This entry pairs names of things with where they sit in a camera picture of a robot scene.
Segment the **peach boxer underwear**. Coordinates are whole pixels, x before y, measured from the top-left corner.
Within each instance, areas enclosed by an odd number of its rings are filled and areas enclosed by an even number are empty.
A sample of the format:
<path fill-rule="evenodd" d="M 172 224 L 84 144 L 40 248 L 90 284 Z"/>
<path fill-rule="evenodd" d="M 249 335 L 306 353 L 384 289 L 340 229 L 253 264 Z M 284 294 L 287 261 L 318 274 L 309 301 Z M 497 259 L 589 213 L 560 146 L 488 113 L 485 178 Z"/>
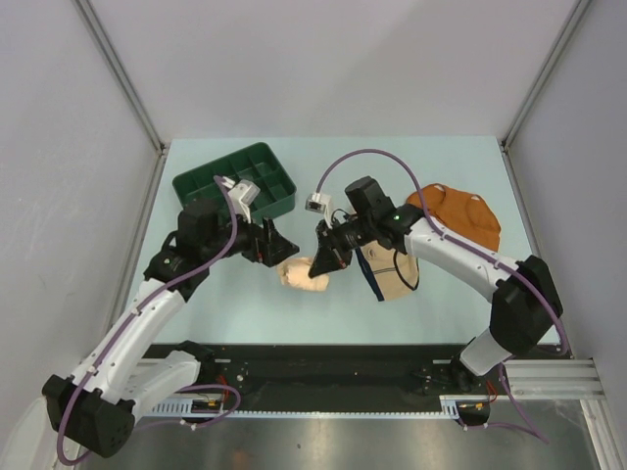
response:
<path fill-rule="evenodd" d="M 329 284 L 329 275 L 310 277 L 313 258 L 289 258 L 276 267 L 283 286 L 308 292 L 324 292 Z"/>

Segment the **beige navy-trimmed underwear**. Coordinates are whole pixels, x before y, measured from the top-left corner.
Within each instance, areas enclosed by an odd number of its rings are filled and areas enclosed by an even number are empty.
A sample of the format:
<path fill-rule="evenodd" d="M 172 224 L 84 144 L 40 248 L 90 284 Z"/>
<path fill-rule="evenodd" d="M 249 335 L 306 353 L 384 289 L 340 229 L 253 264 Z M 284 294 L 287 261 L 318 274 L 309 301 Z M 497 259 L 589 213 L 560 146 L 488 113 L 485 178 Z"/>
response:
<path fill-rule="evenodd" d="M 394 301 L 417 290 L 416 258 L 385 249 L 376 241 L 355 249 L 355 255 L 363 278 L 379 302 Z"/>

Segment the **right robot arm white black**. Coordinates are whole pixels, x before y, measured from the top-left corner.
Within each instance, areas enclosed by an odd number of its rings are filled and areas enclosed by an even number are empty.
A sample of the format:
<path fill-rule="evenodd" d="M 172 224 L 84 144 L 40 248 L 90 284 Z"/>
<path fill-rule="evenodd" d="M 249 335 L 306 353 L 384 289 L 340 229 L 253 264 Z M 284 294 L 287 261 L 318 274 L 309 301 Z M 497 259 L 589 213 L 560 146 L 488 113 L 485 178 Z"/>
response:
<path fill-rule="evenodd" d="M 476 392 L 495 366 L 528 353 L 549 329 L 563 330 L 563 307 L 542 259 L 515 260 L 491 252 L 412 204 L 394 205 L 370 176 L 354 181 L 345 194 L 354 211 L 344 221 L 334 218 L 329 196 L 312 193 L 306 199 L 306 209 L 323 216 L 315 229 L 318 248 L 309 276 L 342 270 L 356 249 L 377 242 L 426 260 L 473 288 L 490 303 L 491 316 L 487 329 L 461 350 L 452 368 L 460 391 Z"/>

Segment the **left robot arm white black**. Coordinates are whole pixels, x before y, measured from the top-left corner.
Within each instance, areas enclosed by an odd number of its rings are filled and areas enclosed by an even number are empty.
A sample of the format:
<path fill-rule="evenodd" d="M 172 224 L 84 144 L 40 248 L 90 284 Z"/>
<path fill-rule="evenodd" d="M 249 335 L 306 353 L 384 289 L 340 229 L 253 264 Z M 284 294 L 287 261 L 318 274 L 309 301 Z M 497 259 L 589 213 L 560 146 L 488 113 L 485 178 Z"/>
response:
<path fill-rule="evenodd" d="M 133 371 L 217 261 L 241 255 L 275 267 L 298 251 L 270 218 L 257 224 L 235 211 L 221 216 L 218 204 L 208 199 L 183 209 L 146 268 L 130 307 L 68 377 L 53 375 L 43 386 L 59 460 L 67 466 L 80 461 L 66 456 L 66 440 L 88 453 L 115 455 L 137 422 L 172 394 L 219 390 L 235 395 L 234 388 L 218 380 L 213 352 L 191 341 L 179 344 L 149 371 L 139 376 Z"/>

